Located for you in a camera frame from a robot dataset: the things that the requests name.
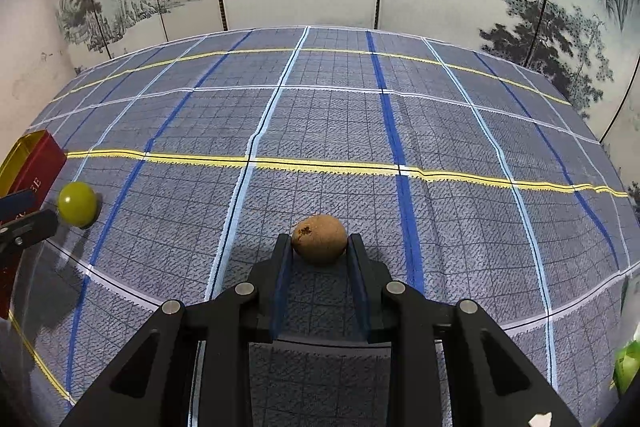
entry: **yellow ball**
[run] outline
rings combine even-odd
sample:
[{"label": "yellow ball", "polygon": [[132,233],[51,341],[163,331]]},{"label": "yellow ball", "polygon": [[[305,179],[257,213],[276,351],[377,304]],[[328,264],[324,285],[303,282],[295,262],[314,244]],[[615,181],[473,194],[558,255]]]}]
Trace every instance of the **yellow ball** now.
[{"label": "yellow ball", "polygon": [[95,219],[98,198],[86,183],[71,182],[60,190],[58,211],[68,224],[82,229]]}]

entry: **kiwi fruit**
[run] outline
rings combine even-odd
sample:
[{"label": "kiwi fruit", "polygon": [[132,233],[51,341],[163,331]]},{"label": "kiwi fruit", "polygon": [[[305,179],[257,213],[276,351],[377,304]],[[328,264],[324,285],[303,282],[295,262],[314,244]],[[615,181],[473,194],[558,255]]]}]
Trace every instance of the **kiwi fruit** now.
[{"label": "kiwi fruit", "polygon": [[335,263],[347,248],[347,231],[336,217],[317,214],[296,225],[291,244],[307,263],[327,266]]}]

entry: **green ball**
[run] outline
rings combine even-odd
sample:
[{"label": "green ball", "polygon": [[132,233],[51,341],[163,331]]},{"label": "green ball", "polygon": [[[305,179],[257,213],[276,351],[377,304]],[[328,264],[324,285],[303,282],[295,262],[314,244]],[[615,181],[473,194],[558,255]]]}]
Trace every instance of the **green ball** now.
[{"label": "green ball", "polygon": [[68,224],[82,229],[94,221],[98,198],[86,183],[71,182],[60,190],[58,211]]},{"label": "green ball", "polygon": [[625,393],[640,369],[640,343],[631,341],[616,353],[614,381],[620,393]]}]

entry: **yellow stripe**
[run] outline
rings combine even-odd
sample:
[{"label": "yellow stripe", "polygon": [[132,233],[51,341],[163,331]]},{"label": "yellow stripe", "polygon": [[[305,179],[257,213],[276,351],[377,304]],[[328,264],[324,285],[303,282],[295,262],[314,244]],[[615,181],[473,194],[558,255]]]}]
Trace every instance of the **yellow stripe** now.
[{"label": "yellow stripe", "polygon": [[[90,82],[89,84],[84,84],[83,86],[80,87],[75,87],[74,89],[71,89],[69,92],[66,92],[65,94],[62,94],[60,96],[58,96],[57,98],[54,98],[53,100],[51,100],[51,102],[57,102],[58,100],[61,100],[62,98],[65,98],[66,96],[70,95],[73,92],[78,92],[82,89],[86,89],[87,87],[92,87],[92,86],[96,86],[97,84],[101,84],[107,80],[111,80],[112,78],[117,78],[118,76],[122,76],[123,74],[129,74],[129,73],[135,73],[137,71],[143,71],[143,70],[148,70],[150,68],[157,68],[159,66],[166,66],[167,64],[171,64],[172,62],[184,62],[185,60],[196,60],[198,58],[206,58],[206,57],[213,57],[215,55],[232,55],[232,54],[245,54],[245,53],[265,53],[265,52],[292,52],[294,51],[294,48],[264,48],[264,49],[260,49],[260,50],[233,50],[230,52],[208,52],[208,53],[201,53],[198,55],[188,55],[187,57],[180,57],[180,58],[174,58],[172,60],[164,60],[162,62],[155,62],[153,64],[147,64],[146,66],[140,66],[139,68],[134,68],[132,70],[124,70],[121,71],[120,73],[116,73],[116,74],[111,74],[110,76],[106,76],[104,78],[102,78],[101,80],[95,80],[94,82]],[[398,54],[393,54],[393,53],[382,53],[382,52],[366,52],[366,51],[361,51],[361,50],[327,50],[324,48],[302,48],[300,49],[301,52],[327,52],[327,53],[347,53],[347,54],[356,54],[356,55],[379,55],[380,57],[389,57],[389,58],[402,58],[404,60],[414,60],[416,62],[424,62],[427,64],[435,64],[436,66],[440,66],[441,64],[439,63],[439,61],[437,60],[431,60],[429,58],[419,58],[419,57],[410,57],[408,55],[398,55]],[[507,84],[511,84],[511,86],[516,86],[516,87],[521,87],[522,89],[527,89],[530,90],[536,94],[540,94],[542,96],[544,96],[545,98],[548,98],[549,100],[554,100],[555,102],[558,103],[563,103],[564,105],[571,105],[569,102],[567,102],[566,100],[562,100],[560,98],[556,98],[555,96],[552,96],[550,94],[545,94],[543,92],[539,92],[536,89],[533,89],[530,86],[526,86],[526,84],[520,84],[518,82],[514,82],[513,80],[509,80],[508,78],[502,78],[501,76],[495,76],[494,74],[489,74],[489,73],[484,73],[484,71],[478,71],[478,70],[473,70],[471,68],[465,68],[462,66],[456,66],[455,64],[445,64],[445,66],[447,68],[452,68],[455,70],[460,70],[460,71],[466,71],[468,73],[475,73],[475,74],[481,74],[482,76],[487,76],[489,78],[494,78],[495,80],[500,80],[501,82],[505,82]]]},{"label": "yellow stripe", "polygon": [[[67,158],[105,158],[119,157],[144,160],[152,163],[204,165],[210,167],[236,167],[240,168],[247,161],[246,156],[198,156],[188,154],[170,153],[144,153],[129,149],[101,149],[94,151],[78,151],[67,153]],[[295,158],[256,158],[255,164],[260,169],[275,169],[280,171],[295,172],[326,172],[329,174],[371,174],[375,176],[394,176],[398,174],[397,165],[382,163],[337,162],[329,160],[309,160]],[[425,171],[419,167],[405,167],[402,172],[412,178],[419,178],[428,182],[457,181],[485,185],[488,187],[510,188],[511,182],[506,178],[493,178],[481,176],[469,172],[454,171]],[[537,182],[517,180],[514,185],[522,190],[549,190],[571,194],[580,190],[594,190],[595,192],[608,192],[617,198],[626,198],[626,192],[619,192],[607,185],[591,185],[588,183],[562,185],[552,182]]]},{"label": "yellow stripe", "polygon": [[47,365],[40,358],[40,355],[36,353],[35,349],[33,349],[33,346],[31,346],[30,342],[27,340],[27,337],[24,336],[24,333],[22,333],[22,330],[20,329],[20,325],[18,324],[18,321],[15,319],[15,316],[11,310],[9,310],[9,321],[14,327],[14,330],[16,331],[16,333],[18,333],[18,336],[20,337],[20,340],[24,344],[24,347],[27,349],[27,351],[29,351],[29,354],[33,357],[34,362],[36,363],[38,368],[42,371],[42,373],[47,378],[47,380],[49,380],[49,382],[52,384],[55,390],[58,391],[58,393],[60,394],[60,396],[62,396],[62,398],[67,400],[71,405],[75,405],[76,401],[65,390],[62,384],[60,384],[60,382],[56,380],[56,377],[53,376],[53,373],[49,370]]},{"label": "yellow stripe", "polygon": [[[364,51],[359,51],[359,50],[326,50],[326,49],[322,49],[322,48],[302,48],[300,51],[301,52],[355,53],[355,54],[362,54],[362,55],[370,55],[370,54],[372,54],[372,52],[364,52]],[[379,55],[380,57],[402,58],[404,60],[414,60],[416,62],[424,62],[426,64],[435,64],[436,66],[441,66],[439,61],[431,60],[429,58],[410,57],[408,55],[398,55],[398,54],[393,54],[393,53],[381,53],[381,52],[375,52],[373,54],[374,55]],[[451,68],[451,69],[454,69],[454,70],[466,71],[467,73],[481,74],[482,76],[487,76],[489,78],[493,78],[495,80],[500,80],[501,82],[505,82],[507,84],[511,84],[511,86],[521,87],[522,89],[530,90],[531,92],[534,92],[536,94],[540,94],[540,95],[544,96],[545,98],[549,98],[550,100],[555,100],[556,102],[564,103],[564,105],[571,105],[566,100],[562,100],[560,98],[556,98],[556,97],[554,97],[554,96],[552,96],[550,94],[545,94],[543,92],[538,91],[537,89],[534,89],[533,87],[527,86],[526,84],[521,84],[519,82],[514,82],[513,80],[509,80],[508,78],[503,78],[501,76],[495,76],[494,74],[484,73],[484,71],[473,70],[471,68],[465,68],[463,66],[457,66],[455,64],[445,64],[445,66],[447,68]]]}]

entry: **blue stripe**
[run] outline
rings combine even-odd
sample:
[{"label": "blue stripe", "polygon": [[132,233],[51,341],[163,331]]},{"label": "blue stripe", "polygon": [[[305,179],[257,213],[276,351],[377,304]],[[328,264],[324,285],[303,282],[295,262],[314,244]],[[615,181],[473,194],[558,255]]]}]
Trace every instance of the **blue stripe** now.
[{"label": "blue stripe", "polygon": [[[158,48],[157,51],[155,51],[147,60],[145,60],[144,62],[142,62],[142,64],[140,64],[140,66],[143,66],[144,64],[146,64],[148,61],[150,61],[152,58],[154,58],[154,56],[160,52],[160,50],[162,50],[162,48]],[[100,102],[98,102],[98,104],[104,102],[105,100],[107,100],[107,98],[109,98],[110,94],[115,91],[116,89],[118,89],[120,87],[120,85],[129,78],[130,75],[132,75],[134,72],[131,71],[130,73],[127,73],[125,76],[122,77],[122,79],[115,85],[113,86],[113,88],[104,95],[104,97],[102,97],[102,99],[100,100]],[[74,135],[78,132],[78,130],[85,124],[85,122],[87,120],[89,120],[89,118],[91,117],[91,115],[95,112],[95,110],[98,109],[97,107],[94,107],[91,111],[89,111],[89,114],[84,117],[84,119],[78,124],[78,127],[76,127],[76,130],[73,131],[73,133],[70,134],[69,138],[66,139],[65,144],[62,146],[62,149],[66,148],[67,144],[69,143],[69,141],[74,137]]]},{"label": "blue stripe", "polygon": [[[487,68],[487,70],[489,70],[489,72],[492,75],[498,77],[498,75],[495,74],[495,71],[492,70],[491,66],[489,66],[489,64],[487,64],[478,53],[474,52],[474,55],[478,58],[478,60],[480,60],[480,62],[482,62],[484,64],[485,68]],[[509,92],[509,94],[513,97],[513,100],[516,101],[516,103],[520,106],[521,110],[524,111],[525,115],[528,116],[529,118],[533,119],[533,117],[531,116],[531,114],[529,113],[527,108],[524,107],[524,104],[520,101],[520,99],[518,99],[518,97],[511,90],[511,88],[505,82],[500,82],[500,83],[504,86],[504,89],[506,89]],[[560,168],[562,169],[562,175],[564,176],[564,179],[567,181],[567,183],[569,183],[569,185],[573,185],[574,182],[572,181],[571,176],[569,175],[569,172],[567,172],[566,166],[564,165],[564,162],[562,161],[560,155],[558,154],[558,152],[556,152],[556,149],[554,149],[554,147],[551,145],[551,143],[549,142],[548,138],[545,136],[545,133],[542,131],[542,129],[540,129],[540,126],[537,123],[534,123],[533,125],[536,126],[536,131],[538,131],[538,134],[540,134],[542,139],[545,141],[546,146],[549,147],[549,150],[555,156],[556,161],[558,162],[558,164],[560,165]],[[616,267],[617,267],[618,271],[620,271],[620,263],[618,262],[618,256],[616,254],[616,249],[613,246],[613,242],[611,240],[611,237],[609,236],[609,232],[607,232],[607,229],[605,228],[605,226],[601,222],[600,218],[598,218],[598,216],[595,214],[595,212],[593,212],[593,209],[589,206],[589,203],[587,203],[587,201],[584,199],[582,194],[580,194],[580,192],[578,192],[578,190],[574,190],[574,195],[577,198],[578,202],[583,207],[584,211],[587,213],[587,215],[594,222],[594,224],[596,225],[597,229],[600,230],[600,233],[604,236],[604,239],[607,241],[607,244],[609,245],[609,249],[611,250],[611,254],[613,255],[613,260],[616,263]]]},{"label": "blue stripe", "polygon": [[[242,42],[250,34],[251,34],[251,31],[249,31],[242,39],[240,39],[238,42],[236,42],[236,44],[229,51],[231,52],[234,49],[236,49],[240,44],[242,44]],[[207,77],[217,67],[219,67],[219,65],[228,56],[229,56],[229,53],[226,53],[225,55],[220,57],[206,71],[206,73],[204,73],[200,77],[200,79],[196,83],[195,87],[200,87],[204,83],[204,81],[207,79]],[[146,147],[145,147],[145,152],[150,152],[150,150],[152,149],[156,139],[158,139],[158,137],[164,132],[164,130],[167,128],[167,126],[171,123],[171,121],[176,117],[176,115],[178,114],[178,111],[180,111],[180,109],[182,107],[184,107],[184,104],[187,102],[187,100],[189,99],[189,97],[192,94],[193,94],[193,91],[188,92],[184,97],[182,97],[182,99],[180,100],[178,105],[174,108],[174,110],[171,112],[171,114],[164,120],[164,123],[161,125],[160,129],[158,129],[158,131],[156,132],[154,137],[150,138],[147,141]],[[122,206],[122,204],[124,202],[124,199],[127,196],[127,193],[129,192],[129,190],[131,188],[131,185],[133,184],[135,179],[138,177],[138,174],[140,173],[140,169],[142,169],[142,166],[144,165],[144,163],[145,162],[143,160],[139,160],[136,163],[136,165],[134,166],[133,170],[129,173],[129,176],[127,177],[127,180],[125,181],[124,185],[122,186],[122,188],[120,190],[120,193],[118,194],[118,197],[116,198],[116,201],[113,204],[113,208],[111,209],[109,217],[107,218],[107,221],[105,222],[104,227],[102,228],[102,231],[100,232],[100,236],[98,237],[98,241],[95,243],[94,251],[92,252],[92,256],[91,256],[91,259],[89,261],[89,263],[92,266],[95,265],[96,261],[98,260],[98,256],[100,255],[100,250],[101,250],[102,245],[104,244],[104,242],[105,242],[105,240],[107,238],[107,235],[108,235],[109,231],[111,230],[111,227],[113,226],[113,222],[115,220],[116,214],[118,213],[120,207]],[[79,328],[79,325],[80,325],[80,316],[82,314],[82,307],[84,305],[84,298],[86,296],[86,291],[87,291],[87,288],[89,286],[89,281],[90,281],[89,277],[88,276],[84,276],[84,279],[82,280],[82,288],[80,290],[80,295],[78,296],[78,305],[76,306],[76,311],[74,313],[74,320],[73,320],[73,323],[72,323],[72,326],[71,326],[71,336],[70,336],[70,339],[69,339],[69,353],[68,353],[67,359],[66,359],[66,377],[65,377],[65,386],[66,386],[66,390],[69,393],[71,393],[71,381],[72,381],[72,375],[73,375],[73,363],[74,363],[74,355],[75,355],[75,352],[76,352],[76,339],[78,337],[78,328]]]},{"label": "blue stripe", "polygon": [[[389,140],[394,163],[398,166],[405,165],[404,150],[394,119],[391,99],[384,91],[386,89],[385,75],[380,67],[380,60],[376,55],[376,46],[373,43],[373,36],[367,31],[367,44],[371,56],[373,71],[376,75],[376,82],[380,89],[380,102],[382,104],[382,115],[385,122],[386,137]],[[398,191],[398,207],[400,208],[400,223],[402,226],[402,241],[404,243],[404,260],[406,264],[406,282],[412,288],[424,294],[424,274],[422,272],[422,252],[420,251],[420,240],[418,239],[418,226],[415,221],[414,204],[411,198],[411,187],[409,179],[398,173],[396,175],[396,189]]]},{"label": "blue stripe", "polygon": [[511,193],[513,194],[513,199],[516,202],[516,206],[518,208],[518,213],[520,214],[520,219],[522,220],[522,225],[527,235],[527,241],[529,242],[529,248],[531,249],[531,253],[534,260],[534,265],[536,268],[536,276],[538,277],[538,286],[540,288],[540,295],[542,297],[542,303],[545,307],[546,312],[546,323],[545,323],[545,342],[546,342],[546,373],[548,375],[548,379],[551,382],[551,385],[554,389],[558,389],[558,373],[556,366],[556,344],[554,340],[554,327],[553,323],[549,319],[551,314],[551,297],[549,296],[549,288],[546,284],[546,274],[545,267],[542,263],[542,256],[540,255],[540,247],[538,246],[538,240],[536,239],[536,234],[533,231],[533,225],[531,224],[531,220],[529,219],[529,213],[527,212],[527,207],[522,199],[522,195],[520,193],[520,189],[516,186],[515,181],[513,179],[513,173],[511,172],[511,168],[507,162],[507,158],[504,155],[504,151],[498,144],[491,130],[487,126],[484,118],[478,111],[478,107],[474,104],[473,100],[469,96],[466,89],[460,84],[460,81],[456,77],[456,75],[451,71],[451,69],[444,63],[436,49],[431,45],[431,43],[422,38],[424,44],[429,48],[434,57],[439,61],[444,70],[449,75],[449,78],[456,84],[460,94],[469,104],[469,108],[476,117],[476,121],[478,125],[482,129],[482,133],[492,147],[495,150],[496,155],[498,156],[498,162],[500,163],[500,168],[502,172],[507,177],[507,179],[511,183]]}]

